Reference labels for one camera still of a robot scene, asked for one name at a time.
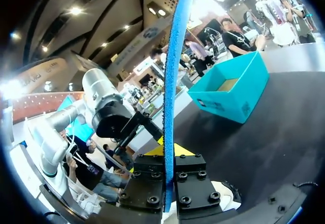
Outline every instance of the black table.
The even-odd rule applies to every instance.
[[[175,119],[175,142],[203,155],[211,180],[239,188],[240,212],[284,183],[317,181],[325,156],[325,73],[316,72],[325,71],[325,56],[322,64],[319,49],[313,44],[262,54],[272,73],[244,125],[194,103]],[[301,70],[309,72],[284,72]]]

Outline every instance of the blue screen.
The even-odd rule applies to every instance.
[[[69,105],[71,105],[73,102],[75,101],[75,99],[72,96],[67,96],[62,104],[59,106],[59,108],[57,109],[58,111],[65,109],[66,107],[68,107]],[[74,122],[72,122],[67,128],[66,128],[66,132],[67,135],[72,136],[73,135],[73,127],[74,127],[74,134],[76,137],[78,137],[79,139],[81,139],[84,142],[87,142],[87,140],[93,135],[94,130],[89,127],[88,125],[84,124],[81,125],[80,121],[78,119],[76,119]]]

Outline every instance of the ceiling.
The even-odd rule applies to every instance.
[[[157,20],[147,8],[150,2],[173,13],[177,0],[40,0],[16,28],[19,38],[12,39],[5,51],[5,68],[15,70],[70,50],[105,67]],[[73,15],[72,8],[81,13]],[[169,31],[160,42],[166,44],[168,37]]]

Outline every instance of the blue foam strip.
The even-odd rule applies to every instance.
[[[173,196],[174,177],[174,101],[186,26],[193,0],[179,0],[171,28],[165,69],[164,101],[164,155],[166,169],[166,196],[164,212],[169,212]]]

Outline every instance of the teal box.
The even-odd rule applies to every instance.
[[[261,55],[253,52],[215,65],[188,94],[200,109],[244,123],[268,80]]]

